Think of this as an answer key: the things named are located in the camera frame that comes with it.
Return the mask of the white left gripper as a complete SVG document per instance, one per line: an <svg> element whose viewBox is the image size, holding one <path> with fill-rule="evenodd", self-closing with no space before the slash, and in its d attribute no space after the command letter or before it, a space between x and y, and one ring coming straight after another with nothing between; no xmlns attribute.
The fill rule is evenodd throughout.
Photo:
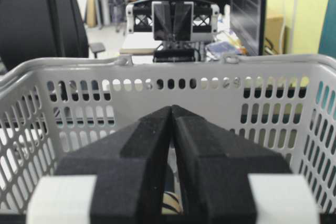
<svg viewBox="0 0 336 224"><path fill-rule="evenodd" d="M211 41L217 33L219 7L189 1L152 1L126 6L127 31L151 33L160 41Z"/></svg>

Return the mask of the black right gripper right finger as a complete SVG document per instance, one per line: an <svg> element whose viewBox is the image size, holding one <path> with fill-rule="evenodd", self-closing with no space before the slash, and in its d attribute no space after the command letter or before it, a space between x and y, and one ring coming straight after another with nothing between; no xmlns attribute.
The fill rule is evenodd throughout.
<svg viewBox="0 0 336 224"><path fill-rule="evenodd" d="M305 179L285 158L172 106L174 140L189 214L207 223L319 223Z"/></svg>

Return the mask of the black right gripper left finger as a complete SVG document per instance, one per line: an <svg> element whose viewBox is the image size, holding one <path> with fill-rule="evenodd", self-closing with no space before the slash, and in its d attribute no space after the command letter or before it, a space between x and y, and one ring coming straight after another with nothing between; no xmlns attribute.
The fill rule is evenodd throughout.
<svg viewBox="0 0 336 224"><path fill-rule="evenodd" d="M160 219L171 108L64 156L42 178L27 223L155 223Z"/></svg>

